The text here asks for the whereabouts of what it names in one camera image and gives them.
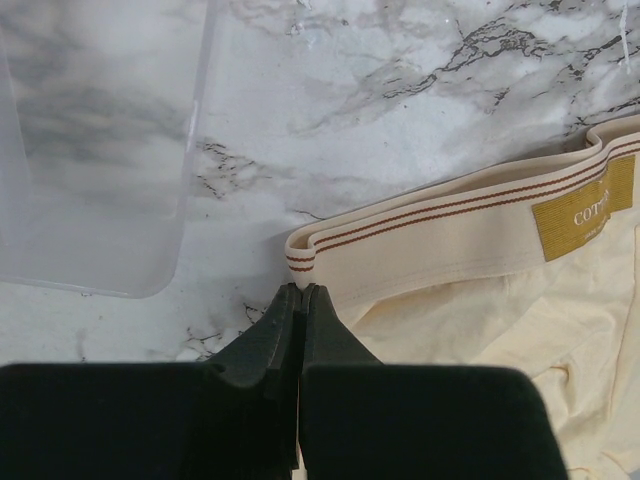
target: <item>white marble countertop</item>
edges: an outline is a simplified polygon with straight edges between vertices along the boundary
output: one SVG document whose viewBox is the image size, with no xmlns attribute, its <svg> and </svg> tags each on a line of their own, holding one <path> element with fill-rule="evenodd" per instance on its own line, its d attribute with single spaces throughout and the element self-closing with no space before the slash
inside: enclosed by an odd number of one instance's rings
<svg viewBox="0 0 640 480">
<path fill-rule="evenodd" d="M 144 300 L 1 284 L 0 362 L 206 357 L 289 280 L 293 228 L 640 101 L 638 0 L 234 0 L 216 29 L 175 278 Z"/>
</svg>

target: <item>clear plastic tray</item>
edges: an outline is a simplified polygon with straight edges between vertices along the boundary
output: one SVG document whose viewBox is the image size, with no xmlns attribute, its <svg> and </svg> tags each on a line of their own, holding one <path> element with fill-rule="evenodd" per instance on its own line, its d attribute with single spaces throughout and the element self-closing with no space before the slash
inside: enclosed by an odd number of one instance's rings
<svg viewBox="0 0 640 480">
<path fill-rule="evenodd" d="M 130 297 L 170 281 L 212 3 L 0 0 L 0 280 Z"/>
</svg>

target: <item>white scratch mark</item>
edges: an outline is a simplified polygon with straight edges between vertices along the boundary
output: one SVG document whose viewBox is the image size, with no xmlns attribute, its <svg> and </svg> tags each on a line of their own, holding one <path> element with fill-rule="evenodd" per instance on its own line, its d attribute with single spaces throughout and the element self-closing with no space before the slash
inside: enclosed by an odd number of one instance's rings
<svg viewBox="0 0 640 480">
<path fill-rule="evenodd" d="M 627 75 L 631 73 L 631 62 L 629 61 L 629 44 L 627 43 L 627 14 L 629 13 L 629 0 L 625 0 L 620 15 L 620 37 L 622 38 L 622 49 L 624 51 L 624 63 L 627 64 Z"/>
</svg>

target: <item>beige underwear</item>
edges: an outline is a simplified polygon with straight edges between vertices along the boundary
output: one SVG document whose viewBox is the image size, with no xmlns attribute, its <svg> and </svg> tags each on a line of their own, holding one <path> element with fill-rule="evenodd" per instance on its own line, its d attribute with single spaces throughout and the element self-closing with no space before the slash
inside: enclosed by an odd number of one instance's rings
<svg viewBox="0 0 640 480">
<path fill-rule="evenodd" d="M 571 478 L 626 479 L 640 468 L 640 116 L 586 141 L 303 227 L 286 256 L 382 361 L 518 368 Z"/>
</svg>

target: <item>clothing label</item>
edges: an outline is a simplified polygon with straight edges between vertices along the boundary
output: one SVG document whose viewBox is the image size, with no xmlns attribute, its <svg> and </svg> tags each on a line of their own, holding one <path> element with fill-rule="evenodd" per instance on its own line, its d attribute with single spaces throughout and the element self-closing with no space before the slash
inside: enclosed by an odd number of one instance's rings
<svg viewBox="0 0 640 480">
<path fill-rule="evenodd" d="M 547 261 L 582 247 L 604 228 L 613 212 L 633 206 L 635 155 L 612 160 L 584 187 L 533 206 Z"/>
</svg>

